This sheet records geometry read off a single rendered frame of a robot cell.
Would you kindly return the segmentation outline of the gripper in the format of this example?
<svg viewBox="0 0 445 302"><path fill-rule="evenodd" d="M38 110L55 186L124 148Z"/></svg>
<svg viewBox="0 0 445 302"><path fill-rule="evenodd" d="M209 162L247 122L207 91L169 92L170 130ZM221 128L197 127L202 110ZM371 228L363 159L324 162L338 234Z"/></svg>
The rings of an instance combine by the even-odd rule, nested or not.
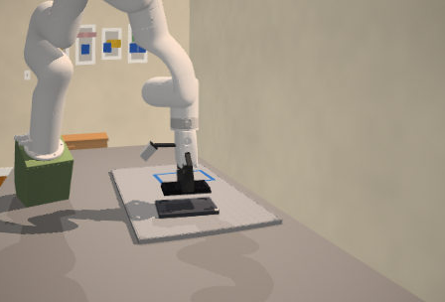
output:
<svg viewBox="0 0 445 302"><path fill-rule="evenodd" d="M173 129L170 127L170 129L175 131L175 155L178 164L177 181L182 181L183 193L194 192L193 166L198 167L196 130L199 127L194 129Z"/></svg>

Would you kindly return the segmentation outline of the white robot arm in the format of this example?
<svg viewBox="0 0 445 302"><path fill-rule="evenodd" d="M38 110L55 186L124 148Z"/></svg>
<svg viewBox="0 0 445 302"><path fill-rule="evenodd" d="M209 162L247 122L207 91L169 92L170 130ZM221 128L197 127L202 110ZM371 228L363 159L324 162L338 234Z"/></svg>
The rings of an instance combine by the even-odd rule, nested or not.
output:
<svg viewBox="0 0 445 302"><path fill-rule="evenodd" d="M24 146L25 152L36 160L54 160L64 152L60 137L74 68L60 49L75 42L87 1L46 1L30 20L24 59L38 83L32 96L30 130L15 135L14 140L28 146ZM199 83L188 55L168 32L162 0L103 1L128 14L134 43L160 58L171 73L172 77L153 77L144 83L144 101L174 107L170 108L171 128L198 128Z"/></svg>

